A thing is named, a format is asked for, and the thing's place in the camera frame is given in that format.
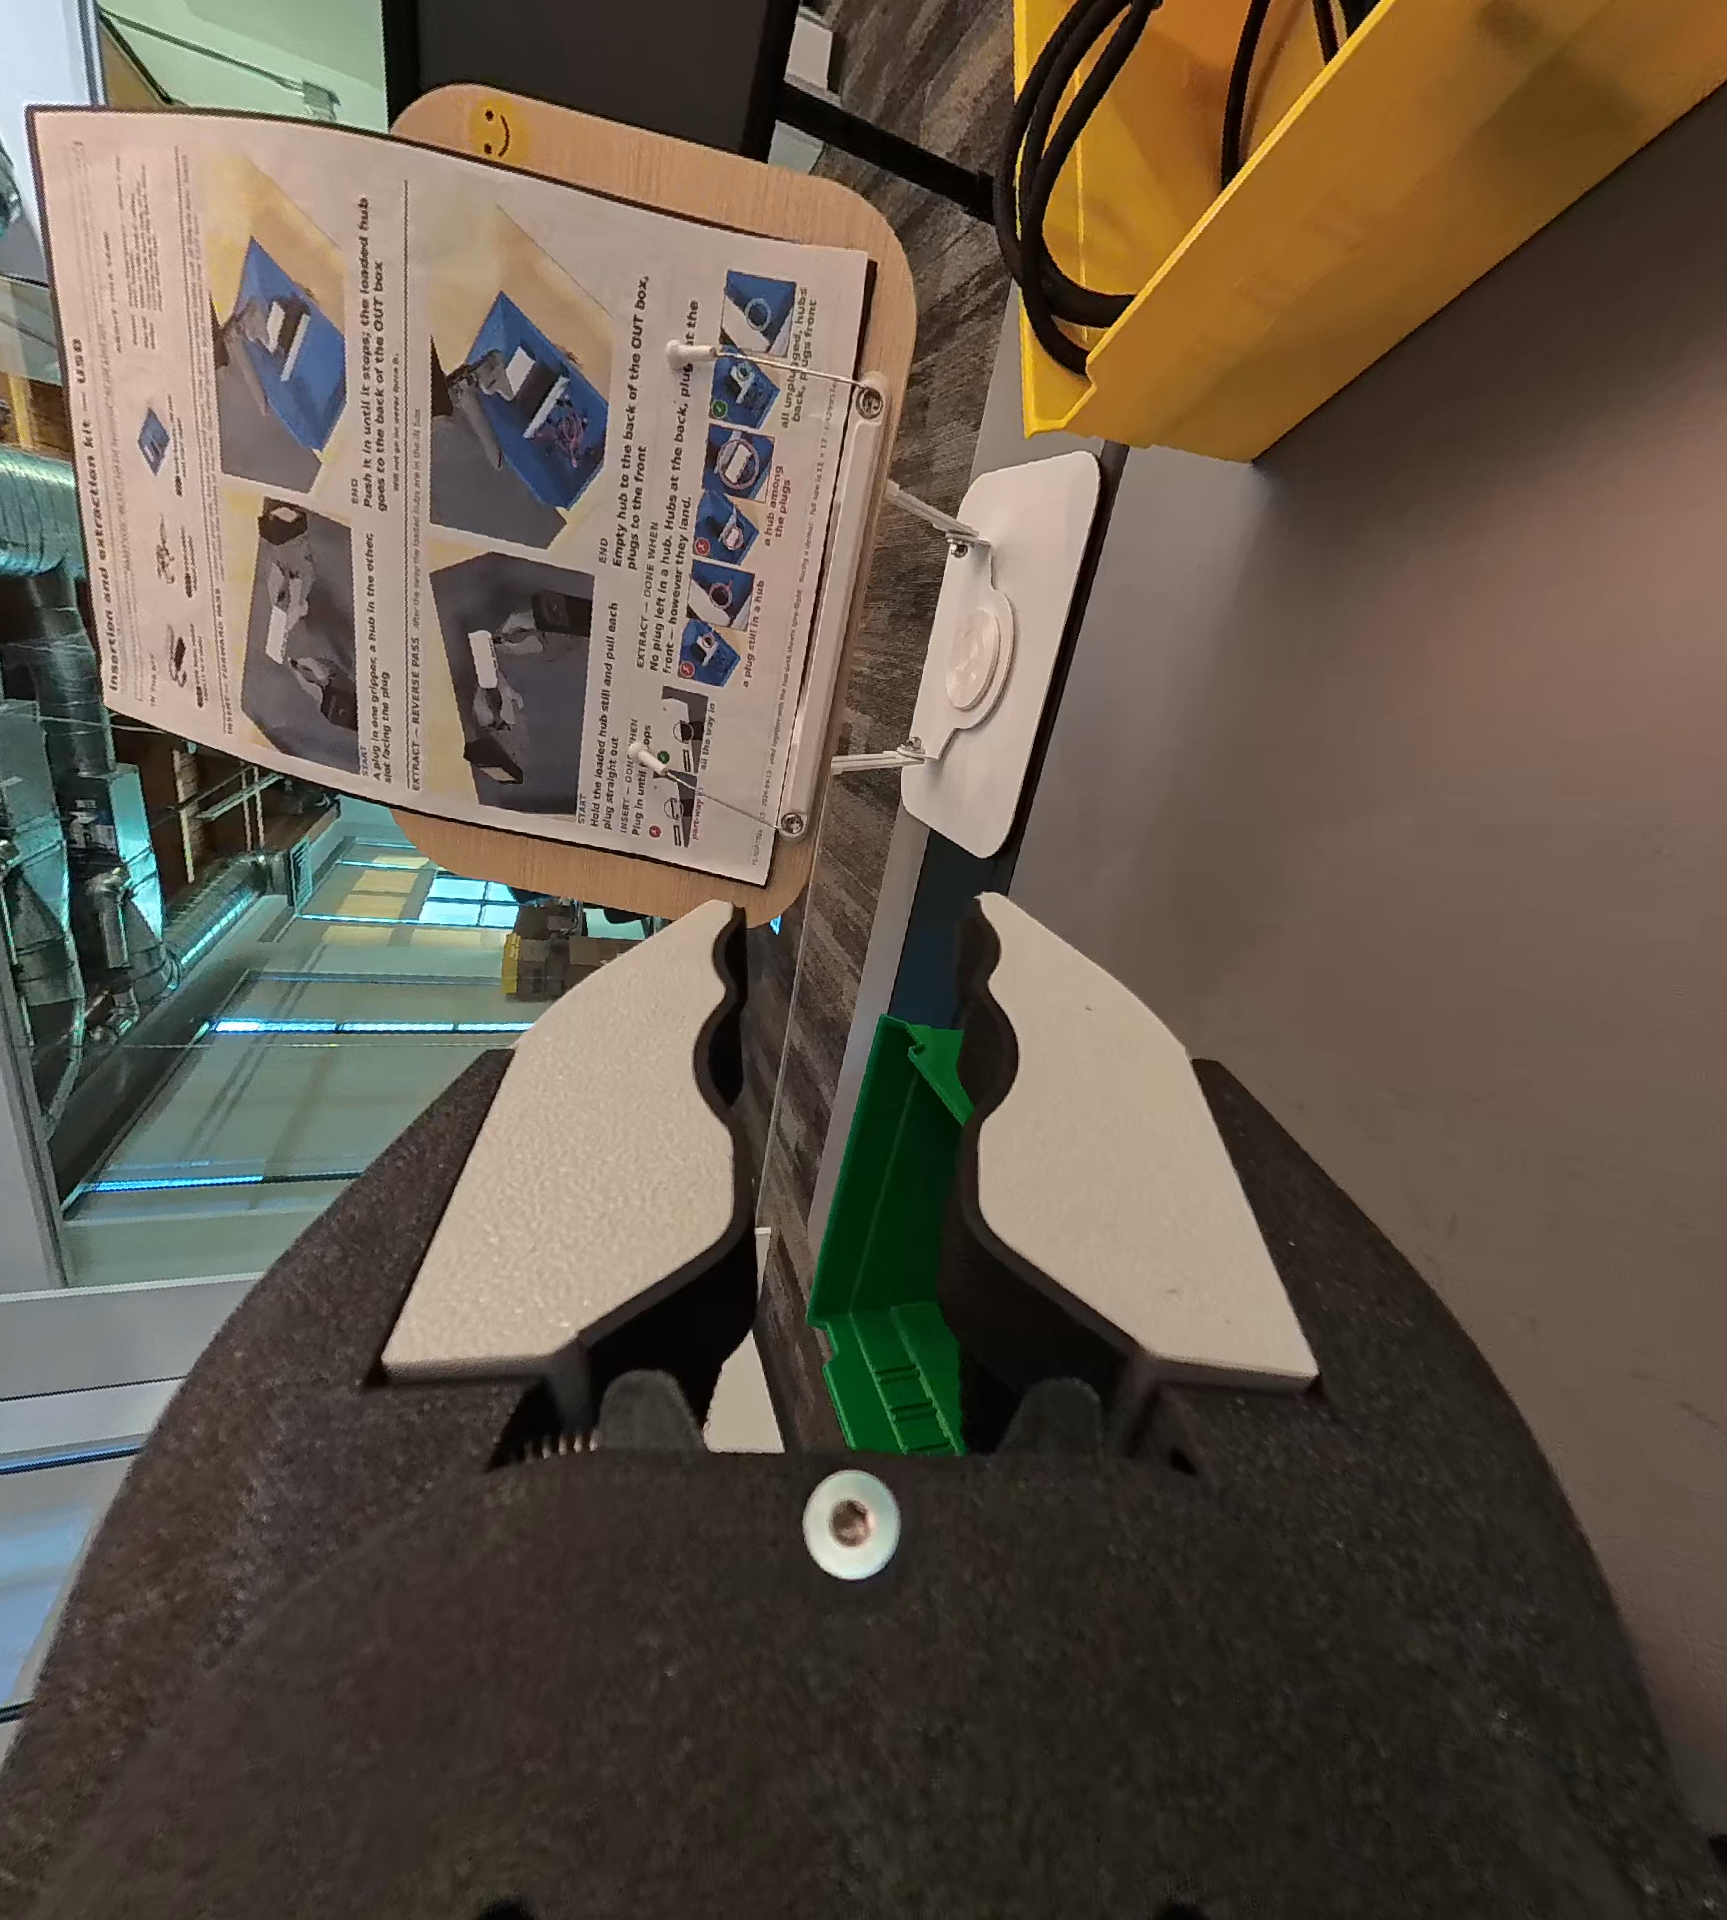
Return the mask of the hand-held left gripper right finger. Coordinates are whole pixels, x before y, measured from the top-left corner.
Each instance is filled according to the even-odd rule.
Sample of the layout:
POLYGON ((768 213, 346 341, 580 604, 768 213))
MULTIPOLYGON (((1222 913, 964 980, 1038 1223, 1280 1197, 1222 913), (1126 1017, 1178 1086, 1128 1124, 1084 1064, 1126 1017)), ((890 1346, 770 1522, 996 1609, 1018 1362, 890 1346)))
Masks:
POLYGON ((1308 1389, 1318 1362, 1184 1042, 1000 892, 962 932, 948 1326, 1008 1389, 1308 1389))

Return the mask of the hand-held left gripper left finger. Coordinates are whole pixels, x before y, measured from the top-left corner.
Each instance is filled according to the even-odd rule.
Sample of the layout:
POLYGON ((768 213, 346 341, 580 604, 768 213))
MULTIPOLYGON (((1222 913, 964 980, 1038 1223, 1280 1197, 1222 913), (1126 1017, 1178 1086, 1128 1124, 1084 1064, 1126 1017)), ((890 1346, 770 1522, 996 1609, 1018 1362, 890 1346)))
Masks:
POLYGON ((386 1341, 386 1378, 714 1388, 758 1304, 736 1131, 746 920, 708 902, 552 1001, 508 1052, 386 1341))

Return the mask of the green plastic bin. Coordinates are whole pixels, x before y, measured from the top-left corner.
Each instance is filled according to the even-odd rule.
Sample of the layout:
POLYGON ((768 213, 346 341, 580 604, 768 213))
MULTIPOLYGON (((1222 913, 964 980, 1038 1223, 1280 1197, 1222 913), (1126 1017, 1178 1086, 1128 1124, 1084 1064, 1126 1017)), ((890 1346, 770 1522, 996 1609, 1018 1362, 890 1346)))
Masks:
POLYGON ((962 1353, 938 1305, 948 1205, 972 1100, 962 1033, 884 1016, 838 1172, 808 1324, 852 1449, 964 1451, 962 1353))

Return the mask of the black braided cable green plug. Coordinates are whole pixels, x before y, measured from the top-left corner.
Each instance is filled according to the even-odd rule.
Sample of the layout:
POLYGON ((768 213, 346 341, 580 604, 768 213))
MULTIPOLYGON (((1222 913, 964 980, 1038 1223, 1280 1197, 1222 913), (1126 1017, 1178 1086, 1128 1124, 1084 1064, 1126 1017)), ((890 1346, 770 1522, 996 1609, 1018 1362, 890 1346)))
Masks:
MULTIPOLYGON (((1218 130, 1218 190, 1236 180, 1248 157, 1252 82, 1272 6, 1246 3, 1236 35, 1218 130)), ((1308 3, 1320 64, 1340 55, 1376 6, 1308 3)), ((1052 247, 1046 221, 1082 135, 1162 8, 1164 2, 1070 3, 1022 80, 1000 144, 1000 171, 992 180, 1000 253, 1036 344, 1072 373, 1088 371, 1088 335, 1116 326, 1136 296, 1106 292, 1070 273, 1052 247)))

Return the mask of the yellow plastic bin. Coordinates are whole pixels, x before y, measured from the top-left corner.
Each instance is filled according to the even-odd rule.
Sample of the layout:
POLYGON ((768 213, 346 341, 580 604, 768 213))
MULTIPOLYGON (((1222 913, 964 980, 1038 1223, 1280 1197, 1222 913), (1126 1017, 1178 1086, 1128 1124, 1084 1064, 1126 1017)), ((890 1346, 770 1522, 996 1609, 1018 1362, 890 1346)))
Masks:
POLYGON ((1020 319, 1028 436, 1248 463, 1727 84, 1727 2, 1386 2, 1320 64, 1274 3, 1218 190, 1246 3, 1164 3, 1056 187, 1064 267, 1128 292, 1072 373, 1020 319))

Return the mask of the instruction sheet on wooden board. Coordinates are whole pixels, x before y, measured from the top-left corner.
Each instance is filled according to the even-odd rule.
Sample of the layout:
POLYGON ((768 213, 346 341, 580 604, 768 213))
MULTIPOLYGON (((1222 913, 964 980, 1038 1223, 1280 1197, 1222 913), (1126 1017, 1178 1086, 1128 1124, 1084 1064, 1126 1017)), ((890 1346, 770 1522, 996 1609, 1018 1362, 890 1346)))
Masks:
POLYGON ((466 876, 802 898, 918 333, 866 197, 484 85, 28 138, 116 713, 466 876))

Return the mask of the black sign stand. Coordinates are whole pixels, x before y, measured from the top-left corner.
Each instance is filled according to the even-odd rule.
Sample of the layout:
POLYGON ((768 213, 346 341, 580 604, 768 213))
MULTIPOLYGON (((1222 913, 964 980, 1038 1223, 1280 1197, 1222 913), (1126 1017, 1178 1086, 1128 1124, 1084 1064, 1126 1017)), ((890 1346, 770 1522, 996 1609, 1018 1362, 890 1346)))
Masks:
POLYGON ((444 85, 524 95, 764 160, 792 2, 384 2, 392 115, 444 85))

